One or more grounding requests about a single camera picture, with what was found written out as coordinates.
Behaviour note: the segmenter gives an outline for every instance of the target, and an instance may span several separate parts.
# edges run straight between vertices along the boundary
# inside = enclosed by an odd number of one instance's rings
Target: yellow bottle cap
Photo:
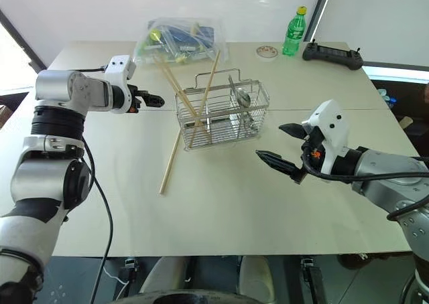
[[[160,30],[158,30],[158,29],[156,29],[156,28],[154,28],[154,29],[152,29],[151,31],[150,31],[150,38],[151,38],[151,40],[153,40],[153,41],[157,41],[157,42],[160,42],[161,40],[160,40],[160,38],[161,38],[161,31]]]
[[[298,9],[296,10],[296,13],[300,15],[305,15],[307,13],[307,7],[299,6]]]

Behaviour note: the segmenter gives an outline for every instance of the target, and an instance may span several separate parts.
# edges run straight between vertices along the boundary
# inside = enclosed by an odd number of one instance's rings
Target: wire basket
[[[206,147],[217,143],[238,141],[258,136],[262,127],[269,95],[258,80],[242,80],[238,68],[215,72],[217,78],[225,76],[225,84],[211,86],[207,100],[202,110],[200,125],[196,125],[198,117],[193,117],[183,102],[176,95],[176,113],[185,149],[191,150]],[[200,76],[209,75],[201,73],[195,76],[195,87],[184,89],[194,110],[198,113],[202,103],[205,87],[198,86]],[[228,82],[229,74],[234,78],[234,87],[244,90],[250,97],[250,105],[240,106],[235,93]]]

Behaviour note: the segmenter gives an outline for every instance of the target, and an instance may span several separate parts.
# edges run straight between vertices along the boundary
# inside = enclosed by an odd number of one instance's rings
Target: black cable
[[[405,301],[407,299],[407,294],[410,291],[411,285],[415,279],[416,279],[416,275],[414,273],[412,273],[410,277],[408,277],[402,289],[399,304],[405,304]]]
[[[413,159],[417,161],[423,161],[423,162],[429,162],[429,157],[412,157]]]
[[[89,182],[89,191],[91,191],[91,188],[93,187],[94,180],[95,180],[95,163],[94,163],[94,157],[91,153],[91,150],[88,147],[88,144],[85,141],[85,138],[82,138],[83,144],[85,146],[86,153],[88,154],[88,159],[90,163],[90,169],[91,169],[91,181]]]
[[[109,253],[110,250],[110,246],[112,244],[112,239],[113,239],[113,219],[112,219],[112,213],[110,211],[110,207],[109,207],[109,203],[107,202],[105,193],[103,192],[103,189],[101,189],[100,183],[99,181],[95,178],[94,179],[95,185],[98,188],[98,190],[100,191],[101,197],[105,203],[105,207],[106,207],[106,211],[107,211],[107,215],[109,217],[109,239],[107,241],[107,246],[106,246],[106,251],[105,254],[103,255],[103,258],[101,259],[101,263],[100,263],[100,267],[99,267],[99,272],[97,273],[97,278],[95,280],[95,284],[94,284],[94,288],[93,288],[93,293],[91,295],[91,300],[90,300],[90,304],[94,303],[95,300],[95,295],[97,294],[97,289],[99,287],[99,283],[100,283],[100,278],[101,278],[101,274],[103,273],[103,267],[106,263],[106,259],[107,259],[107,255]]]
[[[101,263],[100,263],[100,267],[99,267],[99,272],[97,273],[97,277],[95,279],[95,283],[94,283],[94,288],[93,288],[93,292],[91,294],[91,299],[90,299],[90,304],[94,303],[95,300],[95,295],[97,294],[97,289],[99,287],[100,284],[100,278],[101,278],[101,274],[103,273],[103,267],[106,263],[106,259],[107,259],[107,255],[109,253],[110,250],[110,246],[112,244],[112,239],[113,239],[113,219],[112,219],[112,213],[110,211],[110,207],[109,207],[109,203],[107,202],[106,199],[106,195],[103,191],[103,189],[100,186],[99,181],[97,180],[97,178],[95,177],[95,162],[94,162],[94,157],[89,149],[89,146],[86,144],[86,141],[82,138],[84,145],[85,145],[85,150],[86,153],[88,153],[88,158],[89,158],[89,162],[90,162],[90,173],[91,173],[91,182],[89,185],[89,189],[91,189],[92,187],[92,183],[95,183],[97,189],[99,190],[100,194],[101,194],[101,198],[103,199],[103,202],[105,204],[106,207],[106,211],[107,211],[107,216],[109,217],[109,239],[107,241],[107,246],[106,246],[106,250],[105,253],[101,259]]]
[[[327,175],[321,173],[311,165],[311,150],[310,148],[304,148],[302,153],[302,164],[306,168],[306,171],[313,175],[314,177],[331,180],[331,181],[343,181],[343,182],[352,182],[352,181],[373,181],[373,180],[387,180],[395,178],[429,178],[429,172],[393,172],[393,173],[381,173],[378,175]]]
[[[302,164],[305,167],[306,171],[313,175],[314,177],[331,180],[331,181],[342,181],[345,183],[351,183],[352,181],[373,181],[373,180],[386,180],[386,179],[395,179],[395,178],[413,178],[413,177],[429,177],[429,172],[396,172],[396,173],[382,173],[379,175],[327,175],[325,173],[321,173],[311,165],[311,155],[310,148],[305,147],[302,153]],[[408,212],[412,212],[418,208],[421,208],[429,203],[429,195],[425,198],[419,200],[418,202],[414,202],[413,204],[391,212],[387,215],[387,220],[396,221],[396,218],[399,216],[403,216]]]
[[[413,204],[406,206],[404,208],[395,210],[394,212],[391,212],[387,215],[387,220],[390,220],[391,222],[396,221],[396,218],[403,216],[404,214],[408,212],[412,212],[413,210],[416,210],[418,208],[424,207],[426,204],[429,204],[429,195],[427,195],[422,200],[419,200],[418,202],[414,202]]]
[[[340,300],[338,301],[338,304],[341,304],[343,302],[343,299],[345,298],[345,296],[346,296],[347,292],[349,291],[351,285],[355,282],[355,279],[360,272],[361,272],[361,269],[358,269],[357,272],[355,273],[355,276],[353,276],[351,282],[349,283],[349,286],[347,286],[346,290],[344,291],[343,295],[341,296]]]
[[[104,72],[106,70],[106,68],[101,67],[101,68],[84,68],[81,70],[74,70],[74,71],[78,71],[78,72]]]

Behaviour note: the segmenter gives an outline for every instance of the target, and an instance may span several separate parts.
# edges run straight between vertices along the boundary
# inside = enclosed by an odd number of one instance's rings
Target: wooden chopstick
[[[192,147],[192,144],[194,143],[194,138],[195,138],[195,132],[196,132],[196,128],[200,127],[202,125],[201,123],[201,115],[202,115],[202,110],[204,109],[204,105],[206,104],[207,101],[207,96],[208,96],[208,92],[210,90],[210,87],[212,85],[212,81],[213,81],[213,76],[215,75],[215,70],[216,70],[216,66],[217,66],[217,62],[219,61],[219,56],[221,54],[221,51],[219,50],[217,52],[216,58],[214,59],[214,63],[212,65],[212,70],[210,72],[210,78],[208,79],[208,83],[206,86],[206,90],[204,91],[204,95],[202,96],[202,100],[201,100],[201,105],[200,105],[200,109],[198,110],[198,118],[194,124],[194,132],[192,133],[192,138],[190,140],[190,144],[189,144],[189,148]]]
[[[176,95],[179,97],[179,99],[183,102],[184,106],[188,109],[188,112],[192,115],[192,117],[196,117],[196,111],[188,98],[186,97],[186,94],[183,92],[182,88],[180,87],[179,83],[177,82],[177,79],[174,77],[172,71],[166,64],[166,62],[160,58],[161,61],[159,61],[154,56],[154,62],[156,66],[161,70],[164,77],[167,79],[167,81],[170,83],[171,87],[173,88],[173,91],[176,93]],[[204,134],[207,136],[208,140],[211,140],[211,136],[209,135],[208,131],[205,131]]]
[[[166,61],[161,56],[158,56],[158,58],[160,58],[161,65],[165,68],[166,72],[170,75],[173,83],[176,85],[177,90],[180,92],[180,94],[183,96],[184,100],[186,101],[186,104],[189,105],[189,106],[191,106],[192,110],[194,110],[194,107],[192,106],[192,104],[189,101],[188,97],[186,96],[185,92],[183,92],[182,87],[179,85],[179,82],[174,77],[173,72],[171,71],[171,69],[168,66],[168,64],[166,63]]]
[[[170,177],[170,170],[172,169],[172,164],[174,160],[174,156],[176,155],[177,146],[179,144],[180,139],[180,130],[177,132],[176,140],[174,141],[172,154],[170,155],[170,158],[168,159],[166,172],[164,173],[164,178],[162,178],[161,188],[160,188],[160,194],[164,194],[164,190],[166,189],[166,185],[168,182],[168,178]]]
[[[189,102],[189,100],[186,100],[186,95],[183,93],[183,91],[181,91],[180,86],[178,87],[178,83],[177,80],[174,81],[170,75],[168,74],[168,72],[165,70],[165,65],[162,65],[161,62],[159,62],[155,57],[154,57],[154,62],[156,64],[156,66],[161,70],[162,74],[164,75],[164,77],[166,78],[166,80],[168,81],[168,83],[170,83],[170,85],[172,86],[174,92],[177,94],[177,96],[180,98],[180,100],[183,102],[183,104],[185,105],[185,107],[188,109],[189,113],[195,117],[196,116],[196,112],[194,107],[191,105],[191,103]]]

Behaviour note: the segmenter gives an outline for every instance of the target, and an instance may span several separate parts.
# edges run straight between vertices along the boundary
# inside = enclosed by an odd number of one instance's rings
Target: table surface
[[[299,163],[301,142],[278,125],[299,123],[310,109],[335,98],[351,125],[350,147],[416,155],[372,83],[362,70],[304,62],[300,56],[260,62],[252,52],[258,45],[229,44],[231,61],[221,68],[240,67],[265,84],[271,104],[261,136],[190,152],[180,141],[164,197],[158,190],[178,123],[172,91],[160,73],[152,66],[138,68],[130,83],[161,94],[166,99],[162,109],[144,108],[137,115],[88,114],[84,136],[115,225],[109,256],[409,250],[400,227],[349,186],[310,176],[296,185],[254,152],[270,150]],[[76,42],[50,68],[96,68],[112,55],[132,49],[129,42]],[[172,70],[183,87],[192,86],[193,75],[210,70],[210,62]],[[0,131],[0,213],[13,206],[9,182],[23,138],[31,129],[33,97],[31,92]],[[94,189],[69,218],[62,225],[54,255],[102,255],[109,225],[99,193]]]

